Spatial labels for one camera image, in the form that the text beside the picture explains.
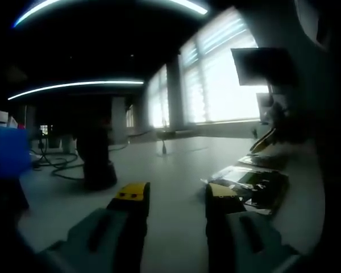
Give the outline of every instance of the wall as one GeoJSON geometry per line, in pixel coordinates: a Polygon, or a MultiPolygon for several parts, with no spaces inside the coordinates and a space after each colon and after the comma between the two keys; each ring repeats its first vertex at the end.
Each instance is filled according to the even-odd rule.
{"type": "Polygon", "coordinates": [[[132,134],[141,134],[150,130],[146,91],[143,91],[142,94],[134,99],[132,107],[134,109],[134,129],[132,130],[132,134]]]}
{"type": "Polygon", "coordinates": [[[261,137],[269,130],[269,126],[261,125],[259,121],[248,121],[197,125],[194,127],[197,135],[219,138],[253,138],[252,130],[254,129],[257,131],[257,136],[261,137]]]}
{"type": "Polygon", "coordinates": [[[169,126],[171,130],[183,130],[185,128],[180,79],[180,64],[177,56],[167,64],[169,126]]]}
{"type": "Polygon", "coordinates": [[[115,144],[126,143],[128,133],[126,127],[125,98],[114,97],[112,99],[112,105],[111,123],[113,126],[113,141],[115,144]]]}
{"type": "Polygon", "coordinates": [[[26,106],[26,115],[25,115],[25,127],[28,131],[28,136],[30,138],[34,138],[38,133],[38,128],[35,120],[35,112],[36,109],[34,106],[26,106]]]}

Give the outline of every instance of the bright window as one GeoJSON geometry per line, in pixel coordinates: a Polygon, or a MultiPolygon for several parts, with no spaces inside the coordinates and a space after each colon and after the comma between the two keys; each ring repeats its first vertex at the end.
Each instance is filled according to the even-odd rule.
{"type": "Polygon", "coordinates": [[[169,127],[167,68],[163,66],[147,88],[149,124],[154,128],[169,127]]]}
{"type": "Polygon", "coordinates": [[[240,86],[231,48],[257,44],[240,14],[230,8],[181,48],[181,74],[188,122],[259,118],[256,93],[267,86],[240,86]]]}
{"type": "Polygon", "coordinates": [[[44,135],[48,135],[48,125],[40,125],[40,130],[44,135]]]}
{"type": "Polygon", "coordinates": [[[134,127],[134,110],[132,105],[126,112],[126,127],[134,127]]]}

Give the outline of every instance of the blue box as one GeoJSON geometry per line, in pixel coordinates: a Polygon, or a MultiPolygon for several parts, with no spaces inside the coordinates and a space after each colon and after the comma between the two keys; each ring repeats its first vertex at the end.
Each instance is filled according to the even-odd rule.
{"type": "Polygon", "coordinates": [[[26,130],[0,127],[0,179],[17,179],[31,168],[26,130]]]}

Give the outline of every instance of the desk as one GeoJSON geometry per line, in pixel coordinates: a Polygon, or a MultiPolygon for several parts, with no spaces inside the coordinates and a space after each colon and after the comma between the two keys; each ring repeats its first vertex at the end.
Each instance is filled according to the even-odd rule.
{"type": "MultiPolygon", "coordinates": [[[[32,209],[21,219],[19,229],[28,243],[40,251],[65,239],[73,225],[94,209],[105,207],[124,185],[150,181],[142,272],[207,272],[205,184],[200,179],[234,164],[252,144],[252,139],[236,138],[167,140],[167,156],[161,155],[161,142],[131,144],[110,154],[118,184],[97,193],[80,190],[75,181],[50,176],[50,168],[31,171],[22,177],[22,186],[32,209]]],[[[290,188],[273,224],[284,242],[306,254],[322,232],[322,179],[311,145],[284,149],[291,154],[286,168],[290,188]]],[[[81,177],[82,169],[64,174],[81,177]]]]}

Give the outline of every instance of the black device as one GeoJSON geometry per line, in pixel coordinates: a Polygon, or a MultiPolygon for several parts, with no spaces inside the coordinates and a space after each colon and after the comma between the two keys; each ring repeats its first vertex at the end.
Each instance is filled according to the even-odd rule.
{"type": "Polygon", "coordinates": [[[109,140],[104,128],[87,128],[77,134],[77,151],[84,161],[87,189],[105,189],[117,182],[114,164],[109,160],[108,146],[109,140]]]}
{"type": "Polygon", "coordinates": [[[287,50],[282,48],[232,48],[240,85],[292,85],[297,75],[287,50]]]}

